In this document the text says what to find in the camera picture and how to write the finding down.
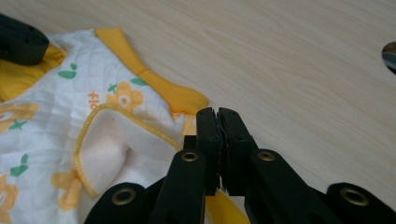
metal grommet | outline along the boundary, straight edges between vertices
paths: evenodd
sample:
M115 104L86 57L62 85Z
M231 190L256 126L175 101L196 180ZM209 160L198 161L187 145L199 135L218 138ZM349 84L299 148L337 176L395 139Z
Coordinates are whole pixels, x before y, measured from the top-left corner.
M199 156L195 152L186 152L181 155L181 159L183 161L196 161L198 158Z
M369 199L355 189L343 188L340 189L340 194L347 202L357 206L366 206L369 204Z
M136 191L131 188L124 188L119 189L117 192L115 192L111 197L111 201L115 205L125 205L133 201L134 198L136 198Z
M267 151L261 151L257 154L257 156L260 158L262 161L273 161L275 159L275 156Z

clothing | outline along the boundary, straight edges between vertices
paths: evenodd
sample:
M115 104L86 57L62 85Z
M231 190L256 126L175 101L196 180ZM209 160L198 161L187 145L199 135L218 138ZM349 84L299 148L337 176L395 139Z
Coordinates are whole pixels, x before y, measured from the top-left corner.
M190 114L173 112L94 30L49 40L46 56L59 65L35 72L32 87L0 104L0 222L82 223L109 187L162 178L194 129ZM217 209L209 219L246 223L223 195L208 204Z
M207 107L208 100L201 93L174 84L143 65L120 28L96 29L95 33L133 73L161 95L170 105L172 113L195 116L198 110ZM28 90L50 69L59 66L66 54L62 48L49 46L42 63L35 66L0 61L0 102L13 99Z

black clamp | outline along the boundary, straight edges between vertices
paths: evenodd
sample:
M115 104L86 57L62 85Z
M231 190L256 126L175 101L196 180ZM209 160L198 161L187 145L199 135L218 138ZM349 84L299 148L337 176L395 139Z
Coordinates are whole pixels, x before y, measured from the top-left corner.
M86 223L203 223L205 196L220 188L245 197L251 223L396 223L391 208L358 186L334 184L326 194L308 187L278 153L259 149L230 109L199 111L197 135L183 148L149 188L109 189Z
M49 43L35 27L0 14L0 59L35 65L43 59Z

green leaf print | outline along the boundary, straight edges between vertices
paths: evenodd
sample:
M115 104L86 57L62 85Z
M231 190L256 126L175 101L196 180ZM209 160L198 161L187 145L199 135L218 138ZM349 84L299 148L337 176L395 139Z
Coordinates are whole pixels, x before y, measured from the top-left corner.
M14 130L14 129L22 130L22 126L23 126L23 124L25 124L25 123L27 123L26 120L25 120L25 121L18 122L17 120L14 119L14 123L13 123L11 126L9 126L9 129L10 129L10 130Z
M147 86L148 84L141 78L135 77L131 79L131 82L138 86Z
M75 63L70 63L70 68L74 71L77 69L77 65Z
M21 165L12 167L9 170L10 175L19 176L19 175L23 174L23 172L25 172L29 168L29 166L26 165L28 158L29 158L29 156L27 153L23 154L23 156L21 158Z
M21 175L23 172L25 172L29 167L27 165L20 165L20 166L16 166L16 167L12 167L10 172L12 176L19 176Z
M22 158L21 158L21 163L27 163L27 159L29 158L29 156L27 155L27 153L25 153Z
M58 75L60 77L64 77L66 79L72 79L76 76L77 72L77 65L75 63L70 63L70 68L72 69L72 71L60 71L58 73Z
M58 73L60 77L64 77L67 79L72 79L76 76L77 72L76 71L61 71Z
M112 91L113 93L116 93L116 88L117 88L117 84L111 85L110 87L107 89L107 91Z

light wood surface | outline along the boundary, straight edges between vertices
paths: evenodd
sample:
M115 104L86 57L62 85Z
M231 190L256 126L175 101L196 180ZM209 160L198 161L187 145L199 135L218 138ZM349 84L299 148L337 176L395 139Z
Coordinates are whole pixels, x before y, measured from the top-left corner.
M0 1L44 33L120 27L141 60L241 115L315 189L349 182L396 209L394 0Z

